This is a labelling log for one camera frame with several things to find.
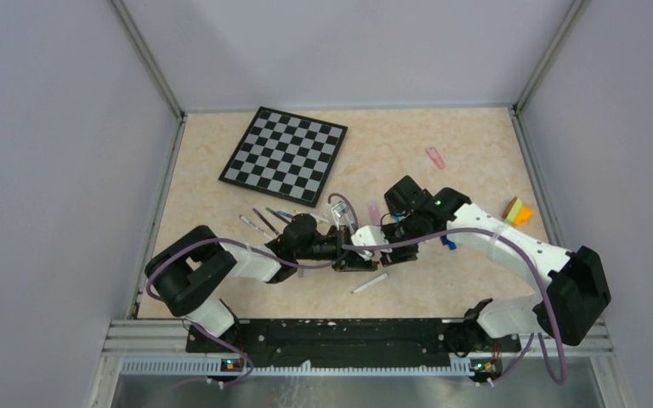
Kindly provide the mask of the thin marker pink cap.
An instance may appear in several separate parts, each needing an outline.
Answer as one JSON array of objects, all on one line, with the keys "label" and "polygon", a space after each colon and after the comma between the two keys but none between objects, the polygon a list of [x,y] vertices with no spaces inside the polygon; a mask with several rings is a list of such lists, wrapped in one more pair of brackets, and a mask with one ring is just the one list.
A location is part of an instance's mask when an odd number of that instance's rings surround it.
[{"label": "thin marker pink cap", "polygon": [[425,150],[425,152],[437,168],[439,168],[440,170],[446,168],[446,164],[443,158],[441,157],[439,151],[434,146],[428,147]]}]

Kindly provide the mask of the purple gel pen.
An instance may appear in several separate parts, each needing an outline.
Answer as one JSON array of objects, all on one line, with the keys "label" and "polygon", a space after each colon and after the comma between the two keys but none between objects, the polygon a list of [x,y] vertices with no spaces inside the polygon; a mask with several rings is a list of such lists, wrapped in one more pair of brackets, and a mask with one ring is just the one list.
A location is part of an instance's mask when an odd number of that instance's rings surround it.
[{"label": "purple gel pen", "polygon": [[260,221],[274,234],[279,235],[279,230],[256,208],[252,208],[255,215],[260,219]]}]

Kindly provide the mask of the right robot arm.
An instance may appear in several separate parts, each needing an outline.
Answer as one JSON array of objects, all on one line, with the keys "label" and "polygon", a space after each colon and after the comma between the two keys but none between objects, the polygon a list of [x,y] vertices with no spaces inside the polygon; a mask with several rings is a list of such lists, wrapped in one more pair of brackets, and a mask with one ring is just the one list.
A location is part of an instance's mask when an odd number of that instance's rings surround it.
[{"label": "right robot arm", "polygon": [[604,267],[596,251],[581,246],[570,251],[531,237],[490,215],[465,194],[443,188],[436,194],[405,176],[384,195],[400,220],[387,224],[390,243],[405,246],[392,253],[410,257],[418,239],[446,231],[457,245],[481,252],[530,284],[530,296],[492,300],[479,306],[476,320],[464,327],[467,344],[487,350],[499,337],[547,334],[569,346],[587,336],[611,301]]}]

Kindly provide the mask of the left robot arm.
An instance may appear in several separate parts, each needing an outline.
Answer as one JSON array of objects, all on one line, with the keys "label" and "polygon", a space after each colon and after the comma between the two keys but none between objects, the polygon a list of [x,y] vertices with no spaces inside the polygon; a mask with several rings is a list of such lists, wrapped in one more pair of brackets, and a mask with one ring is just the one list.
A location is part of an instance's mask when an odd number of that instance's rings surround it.
[{"label": "left robot arm", "polygon": [[336,271],[374,271],[378,264],[369,248],[387,243],[378,226],[356,231],[333,225],[321,234],[308,213],[291,218],[274,240],[263,246],[218,238],[199,225],[156,255],[145,267],[147,294],[167,305],[170,313],[206,330],[207,341],[228,351],[238,341],[236,318],[214,292],[227,277],[269,284],[294,275],[298,260],[315,260]]}]

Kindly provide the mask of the green gel pen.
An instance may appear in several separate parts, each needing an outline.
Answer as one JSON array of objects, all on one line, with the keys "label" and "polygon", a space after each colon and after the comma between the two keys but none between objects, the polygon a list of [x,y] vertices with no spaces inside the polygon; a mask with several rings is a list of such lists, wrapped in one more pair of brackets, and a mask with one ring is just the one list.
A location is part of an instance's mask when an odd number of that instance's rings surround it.
[{"label": "green gel pen", "polygon": [[277,218],[277,219],[279,219],[280,221],[282,221],[283,223],[285,223],[285,224],[289,224],[289,222],[290,222],[289,219],[288,219],[288,218],[285,218],[285,217],[282,216],[282,215],[280,215],[277,211],[275,211],[275,210],[273,210],[273,209],[271,209],[271,208],[269,208],[269,207],[266,207],[265,210],[266,210],[268,213],[270,213],[271,215],[273,215],[275,218]]}]

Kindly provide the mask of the dark blue marker cap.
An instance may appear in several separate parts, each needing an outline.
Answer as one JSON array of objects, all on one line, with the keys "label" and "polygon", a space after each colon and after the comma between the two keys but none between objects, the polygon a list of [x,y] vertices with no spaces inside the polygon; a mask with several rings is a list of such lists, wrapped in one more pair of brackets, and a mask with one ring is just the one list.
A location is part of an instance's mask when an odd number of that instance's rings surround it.
[{"label": "dark blue marker cap", "polygon": [[456,244],[453,241],[450,241],[446,236],[441,236],[440,241],[444,247],[448,247],[450,250],[455,250],[457,247]]}]

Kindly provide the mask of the lilac highlighter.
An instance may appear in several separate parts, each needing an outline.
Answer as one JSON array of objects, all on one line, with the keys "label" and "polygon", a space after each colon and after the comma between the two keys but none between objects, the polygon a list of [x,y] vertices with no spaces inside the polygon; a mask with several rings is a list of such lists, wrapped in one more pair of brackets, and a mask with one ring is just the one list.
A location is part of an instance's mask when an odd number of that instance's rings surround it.
[{"label": "lilac highlighter", "polygon": [[380,213],[378,204],[375,202],[370,203],[368,205],[368,212],[369,212],[371,224],[380,225],[382,214]]}]

